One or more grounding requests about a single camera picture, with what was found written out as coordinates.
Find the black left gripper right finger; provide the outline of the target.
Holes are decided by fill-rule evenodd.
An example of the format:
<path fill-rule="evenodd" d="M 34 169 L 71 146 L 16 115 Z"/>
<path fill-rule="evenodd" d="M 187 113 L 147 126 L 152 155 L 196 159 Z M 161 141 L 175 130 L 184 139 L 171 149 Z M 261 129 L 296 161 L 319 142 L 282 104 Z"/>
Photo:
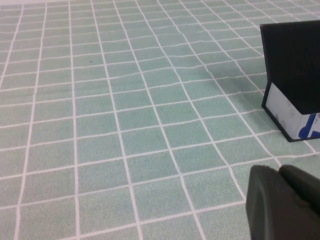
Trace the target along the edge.
<path fill-rule="evenodd" d="M 319 216 L 320 179 L 293 165 L 282 165 L 280 175 L 294 192 Z"/>

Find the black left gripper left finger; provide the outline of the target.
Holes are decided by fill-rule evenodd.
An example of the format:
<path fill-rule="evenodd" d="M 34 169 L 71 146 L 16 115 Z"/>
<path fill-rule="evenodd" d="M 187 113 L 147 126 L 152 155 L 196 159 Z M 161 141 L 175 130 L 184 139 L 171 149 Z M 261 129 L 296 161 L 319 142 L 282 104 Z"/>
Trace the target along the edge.
<path fill-rule="evenodd" d="M 269 166 L 251 167 L 245 209 L 252 240 L 320 238 L 320 216 Z"/>

